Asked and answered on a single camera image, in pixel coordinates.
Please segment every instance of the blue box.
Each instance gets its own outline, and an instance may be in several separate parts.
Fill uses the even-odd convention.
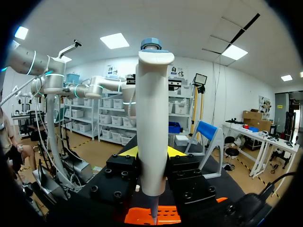
[[[181,126],[178,122],[169,122],[169,133],[180,133]]]
[[[255,127],[249,127],[249,130],[252,130],[252,132],[258,132],[259,131],[259,129],[255,128]]]
[[[66,83],[75,83],[75,84],[79,84],[79,77],[80,75],[77,74],[66,74]]]

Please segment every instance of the ceiling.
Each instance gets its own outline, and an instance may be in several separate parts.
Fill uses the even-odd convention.
[[[233,44],[248,51],[234,61],[222,53],[241,28],[260,17]],[[83,46],[68,54],[67,67],[89,61],[135,56],[140,42],[157,37],[179,57],[214,61],[248,73],[273,87],[302,83],[296,49],[262,0],[45,0],[22,26],[26,48],[57,56],[74,39]],[[130,47],[110,50],[100,37],[121,32]],[[292,81],[281,76],[291,74]]]

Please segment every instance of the yellow black floor tape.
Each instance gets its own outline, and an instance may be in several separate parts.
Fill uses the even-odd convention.
[[[77,145],[77,146],[75,146],[75,147],[73,147],[72,149],[78,148],[78,147],[80,147],[80,146],[82,146],[82,145],[84,145],[84,144],[86,144],[86,143],[88,143],[88,142],[90,142],[90,141],[91,141],[91,139],[88,140],[88,141],[85,141],[85,142],[83,142],[83,143],[81,143],[81,144],[79,144],[79,145]]]
[[[82,145],[84,145],[84,144],[87,144],[87,143],[90,142],[90,141],[91,141],[91,139],[88,140],[88,141],[85,141],[85,142],[83,142],[83,143],[81,143],[81,144],[79,144],[79,145],[77,145],[77,146],[75,146],[75,147],[73,147],[72,149],[78,148],[78,147],[80,147],[80,146],[82,146]],[[27,170],[27,169],[30,169],[30,167],[21,168],[21,169],[19,170],[19,172],[22,172],[22,171]]]
[[[251,169],[247,166],[247,165],[245,165],[241,160],[239,160],[238,158],[237,158],[237,160],[242,164],[242,165],[244,165],[250,172],[251,172]],[[259,177],[259,176],[257,176],[257,178],[266,186],[267,185],[267,183],[265,182],[265,181],[263,181],[262,179],[261,179],[261,177]]]

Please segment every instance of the person's arm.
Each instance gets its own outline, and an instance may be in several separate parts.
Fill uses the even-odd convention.
[[[12,126],[9,122],[9,119],[7,118],[7,116],[5,115],[4,112],[3,112],[3,121],[4,121],[5,129],[6,129],[6,132],[8,133],[11,143],[14,145],[14,147],[17,148],[18,147],[17,139],[14,135],[14,132],[12,130]]]

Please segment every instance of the ceiling light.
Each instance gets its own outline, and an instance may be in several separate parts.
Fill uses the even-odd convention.
[[[241,48],[231,45],[230,47],[228,47],[223,53],[223,56],[232,58],[234,60],[238,60],[241,57],[243,57],[244,55],[246,55],[248,52],[245,50],[242,50]]]
[[[69,62],[69,61],[72,60],[71,58],[68,58],[68,57],[66,57],[66,56],[62,56],[61,59],[62,59],[63,61],[65,61],[65,63],[67,63],[67,62]]]
[[[290,80],[293,80],[293,78],[292,78],[291,75],[283,76],[283,77],[281,77],[281,79],[282,79],[283,81],[290,81]]]
[[[15,33],[15,37],[19,39],[25,39],[27,36],[28,29],[26,27],[20,26]]]
[[[108,35],[101,37],[100,40],[104,42],[104,44],[109,48],[109,49],[116,49],[116,48],[121,48],[121,47],[128,47],[129,44],[122,35],[122,33],[117,33],[113,35]]]

